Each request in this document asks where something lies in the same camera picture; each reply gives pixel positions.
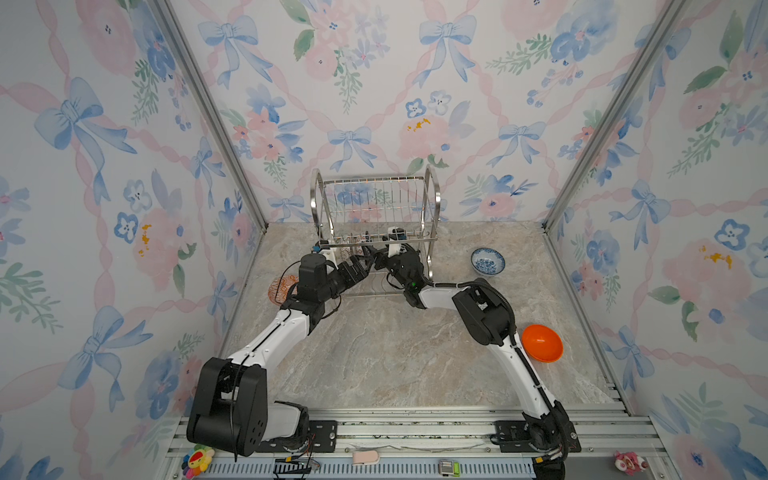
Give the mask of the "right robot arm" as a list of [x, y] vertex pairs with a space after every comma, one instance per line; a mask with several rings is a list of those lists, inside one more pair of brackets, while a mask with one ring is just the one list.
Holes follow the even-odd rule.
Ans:
[[559, 463], [576, 450], [578, 435], [563, 404], [544, 385], [522, 346], [516, 317], [503, 294], [482, 278], [435, 283], [424, 274], [420, 252], [407, 243], [363, 248], [371, 267], [385, 270], [409, 305], [456, 312], [470, 337], [488, 348], [514, 387], [523, 410], [531, 448], [541, 463]]

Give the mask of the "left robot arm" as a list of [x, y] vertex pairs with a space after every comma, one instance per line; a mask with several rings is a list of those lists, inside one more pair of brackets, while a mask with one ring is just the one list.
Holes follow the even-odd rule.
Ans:
[[309, 443], [308, 409], [272, 402], [269, 371], [326, 318], [326, 303], [365, 280], [375, 263], [371, 255], [353, 255], [337, 264], [320, 253], [298, 262], [291, 286], [275, 318], [256, 338], [227, 358], [211, 358], [200, 371], [189, 414], [189, 442], [249, 456], [259, 447], [298, 451]]

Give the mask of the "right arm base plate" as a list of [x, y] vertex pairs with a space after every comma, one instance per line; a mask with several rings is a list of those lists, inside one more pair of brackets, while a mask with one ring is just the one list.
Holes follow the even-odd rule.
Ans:
[[525, 420], [498, 420], [494, 422], [495, 432], [490, 440], [500, 447], [503, 453], [531, 453], [543, 455], [557, 453], [563, 444], [570, 453], [582, 451], [579, 436], [572, 422], [565, 423], [565, 436], [554, 426], [541, 426], [538, 422]]

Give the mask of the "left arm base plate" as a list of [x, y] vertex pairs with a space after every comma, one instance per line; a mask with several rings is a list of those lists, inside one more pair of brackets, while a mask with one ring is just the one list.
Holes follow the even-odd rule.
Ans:
[[334, 420], [310, 420], [299, 426], [293, 437], [262, 441], [255, 449], [257, 453], [299, 454], [334, 453], [338, 439], [338, 422]]

